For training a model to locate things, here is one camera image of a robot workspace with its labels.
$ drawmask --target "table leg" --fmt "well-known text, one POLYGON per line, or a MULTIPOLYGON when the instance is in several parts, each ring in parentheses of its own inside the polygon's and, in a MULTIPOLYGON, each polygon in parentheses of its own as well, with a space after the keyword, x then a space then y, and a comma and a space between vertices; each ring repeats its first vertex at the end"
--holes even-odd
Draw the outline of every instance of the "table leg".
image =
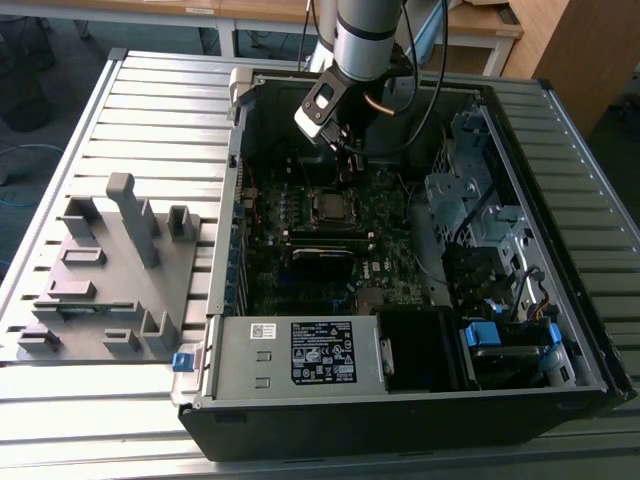
POLYGON ((213 28, 198 28, 200 34, 200 45, 202 45, 202 53, 205 55, 216 55, 216 32, 213 28))
POLYGON ((218 18, 218 35, 220 36, 220 51, 223 57, 236 57, 238 52, 238 37, 235 21, 232 18, 218 18))
POLYGON ((499 77, 502 75, 502 69, 507 63, 511 48, 513 47, 515 40, 511 37, 499 37, 495 48, 489 55, 489 60, 484 67, 482 75, 489 77, 499 77))

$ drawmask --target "warning label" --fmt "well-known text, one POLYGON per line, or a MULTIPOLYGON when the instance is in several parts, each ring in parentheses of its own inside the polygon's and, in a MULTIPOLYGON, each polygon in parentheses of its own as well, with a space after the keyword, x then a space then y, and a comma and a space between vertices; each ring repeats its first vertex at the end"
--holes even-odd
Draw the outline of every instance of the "warning label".
POLYGON ((292 323, 291 380, 296 385, 355 383, 351 322, 292 323))

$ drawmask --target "barcode sticker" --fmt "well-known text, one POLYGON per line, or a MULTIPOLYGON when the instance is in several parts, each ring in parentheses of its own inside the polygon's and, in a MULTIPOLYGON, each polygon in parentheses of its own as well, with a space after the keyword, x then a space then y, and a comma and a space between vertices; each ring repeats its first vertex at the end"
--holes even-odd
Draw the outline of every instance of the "barcode sticker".
POLYGON ((197 13, 198 15, 213 15, 210 8, 187 8, 187 13, 197 13))
POLYGON ((251 340, 275 340, 275 323, 252 323, 251 340))

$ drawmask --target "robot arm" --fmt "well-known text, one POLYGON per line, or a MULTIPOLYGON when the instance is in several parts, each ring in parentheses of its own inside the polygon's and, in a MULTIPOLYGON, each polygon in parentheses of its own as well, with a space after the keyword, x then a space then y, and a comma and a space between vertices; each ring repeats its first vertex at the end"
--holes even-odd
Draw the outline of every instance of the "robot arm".
MULTIPOLYGON (((339 152, 350 137, 364 136, 364 129, 375 119, 376 112, 394 114, 377 103, 384 84, 390 78, 408 76, 417 68, 395 44, 403 1, 406 0, 323 3, 316 52, 333 47, 333 64, 322 73, 295 114, 298 127, 312 143, 324 141, 339 152), (332 30, 329 23, 334 18, 332 30)), ((446 1, 439 2, 434 11, 441 11, 441 4, 446 5, 446 1)), ((431 15, 432 30, 437 31, 435 24, 440 18, 431 15)), ((324 53, 322 61, 312 60, 312 70, 329 63, 324 53)))
MULTIPOLYGON (((323 8, 332 4, 327 2, 323 8)), ((313 143, 323 138, 336 150, 346 137, 342 125, 348 122, 338 107, 358 109, 365 93, 381 90, 384 80, 411 68, 407 61, 399 72, 391 61, 401 6, 401 0, 337 1, 333 65, 323 72, 295 114, 296 123, 313 143)))

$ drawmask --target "blue tab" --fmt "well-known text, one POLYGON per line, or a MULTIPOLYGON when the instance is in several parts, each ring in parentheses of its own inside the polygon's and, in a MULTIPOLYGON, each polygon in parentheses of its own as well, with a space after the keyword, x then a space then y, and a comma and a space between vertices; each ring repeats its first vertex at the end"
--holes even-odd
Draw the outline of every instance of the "blue tab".
POLYGON ((171 368, 174 372, 193 372, 196 356, 193 353, 177 352, 173 354, 171 368))
POLYGON ((560 333, 560 327, 556 323, 549 325, 549 333, 551 334, 551 341, 554 345, 562 343, 562 333, 560 333))
POLYGON ((473 322, 464 329, 469 347, 502 345, 495 322, 473 322))
POLYGON ((465 337, 467 337, 467 345, 469 345, 469 347, 475 347, 476 337, 473 334, 473 329, 471 328, 471 326, 468 326, 467 328, 464 329, 464 335, 465 337))

